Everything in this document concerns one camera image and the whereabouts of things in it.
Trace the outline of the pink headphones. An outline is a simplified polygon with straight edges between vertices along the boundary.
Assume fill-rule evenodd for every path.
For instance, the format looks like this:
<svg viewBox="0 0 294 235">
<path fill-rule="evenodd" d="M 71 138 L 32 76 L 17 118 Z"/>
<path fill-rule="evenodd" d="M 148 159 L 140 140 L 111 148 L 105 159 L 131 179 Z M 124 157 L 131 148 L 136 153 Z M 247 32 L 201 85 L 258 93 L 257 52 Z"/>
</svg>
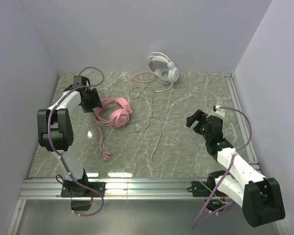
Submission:
<svg viewBox="0 0 294 235">
<path fill-rule="evenodd" d="M 104 109 L 112 104 L 116 105 L 118 109 L 110 114 L 109 119 L 102 118 L 101 114 Z M 103 108 L 97 107 L 94 109 L 93 117 L 97 124 L 102 126 L 114 126 L 116 128 L 120 128 L 125 126 L 129 122 L 132 109 L 129 102 L 123 97 L 107 98 L 102 102 L 102 105 Z"/>
</svg>

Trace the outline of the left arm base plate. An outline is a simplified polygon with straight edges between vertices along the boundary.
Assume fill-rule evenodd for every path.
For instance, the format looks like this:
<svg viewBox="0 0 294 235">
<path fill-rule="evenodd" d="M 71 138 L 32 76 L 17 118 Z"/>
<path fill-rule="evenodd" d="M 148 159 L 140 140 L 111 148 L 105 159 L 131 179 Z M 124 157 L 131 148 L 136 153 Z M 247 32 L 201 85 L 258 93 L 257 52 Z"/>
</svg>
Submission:
<svg viewBox="0 0 294 235">
<path fill-rule="evenodd" d="M 103 197 L 105 194 L 105 182 L 82 182 L 83 185 L 97 191 L 95 193 L 87 188 L 79 186 L 74 181 L 65 180 L 62 186 L 60 196 L 63 198 L 75 197 Z"/>
</svg>

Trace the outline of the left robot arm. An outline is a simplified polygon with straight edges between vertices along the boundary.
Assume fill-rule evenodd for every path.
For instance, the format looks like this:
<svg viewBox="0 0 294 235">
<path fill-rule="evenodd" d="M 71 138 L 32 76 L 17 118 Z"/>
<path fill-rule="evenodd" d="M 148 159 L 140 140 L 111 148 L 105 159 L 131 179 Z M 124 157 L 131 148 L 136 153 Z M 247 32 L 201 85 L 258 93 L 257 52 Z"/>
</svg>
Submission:
<svg viewBox="0 0 294 235">
<path fill-rule="evenodd" d="M 102 107 L 97 89 L 87 77 L 81 75 L 73 77 L 73 83 L 54 105 L 37 112 L 39 144 L 58 158 L 66 173 L 59 182 L 62 184 L 62 197 L 87 197 L 94 193 L 85 169 L 72 150 L 74 133 L 70 113 L 77 106 L 85 113 Z"/>
</svg>

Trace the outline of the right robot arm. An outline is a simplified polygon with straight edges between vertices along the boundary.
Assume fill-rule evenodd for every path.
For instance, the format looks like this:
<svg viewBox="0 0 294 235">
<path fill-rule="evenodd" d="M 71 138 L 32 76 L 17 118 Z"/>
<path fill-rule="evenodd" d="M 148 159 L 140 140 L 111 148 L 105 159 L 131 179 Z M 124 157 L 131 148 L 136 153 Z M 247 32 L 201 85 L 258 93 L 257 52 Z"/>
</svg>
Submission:
<svg viewBox="0 0 294 235">
<path fill-rule="evenodd" d="M 255 170 L 224 138 L 222 128 L 226 109 L 217 105 L 212 114 L 197 110 L 186 119 L 187 127 L 197 123 L 193 130 L 203 136 L 208 154 L 226 168 L 208 175 L 205 186 L 211 193 L 192 228 L 204 221 L 201 216 L 205 210 L 209 211 L 205 217 L 208 219 L 228 211 L 235 204 L 242 208 L 245 220 L 252 227 L 283 220 L 286 214 L 278 181 Z"/>
</svg>

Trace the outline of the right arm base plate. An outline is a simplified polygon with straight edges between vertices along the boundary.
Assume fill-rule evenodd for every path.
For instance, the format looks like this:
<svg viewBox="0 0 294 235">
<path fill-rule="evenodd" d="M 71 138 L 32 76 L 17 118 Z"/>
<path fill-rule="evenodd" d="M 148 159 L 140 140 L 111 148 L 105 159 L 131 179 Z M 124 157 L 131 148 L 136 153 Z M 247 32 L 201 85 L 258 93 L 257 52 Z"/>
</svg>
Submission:
<svg viewBox="0 0 294 235">
<path fill-rule="evenodd" d="M 206 182 L 192 181 L 187 192 L 191 193 L 192 197 L 209 197 L 211 192 L 206 186 Z"/>
</svg>

